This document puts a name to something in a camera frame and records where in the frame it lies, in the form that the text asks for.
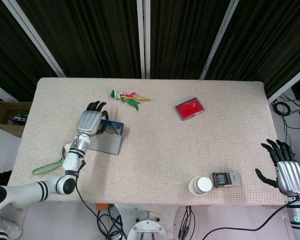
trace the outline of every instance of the robotic hand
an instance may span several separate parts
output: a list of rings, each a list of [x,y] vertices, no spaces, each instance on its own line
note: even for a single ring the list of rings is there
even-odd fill
[[[295,154],[288,144],[276,140],[266,140],[270,145],[261,143],[267,149],[276,171],[276,180],[263,176],[259,169],[255,172],[259,179],[287,196],[287,202],[295,201],[287,206],[291,227],[296,240],[300,240],[300,165],[295,160]]]
[[[79,171],[86,164],[84,156],[90,143],[89,138],[105,131],[106,125],[98,129],[102,117],[109,119],[107,111],[101,112],[106,103],[99,103],[100,101],[90,103],[81,115],[76,128],[78,135],[62,164],[65,175],[22,186],[0,186],[0,212],[8,204],[14,208],[22,208],[45,201],[50,194],[68,195],[74,191]],[[0,240],[8,239],[7,233],[0,229]]]

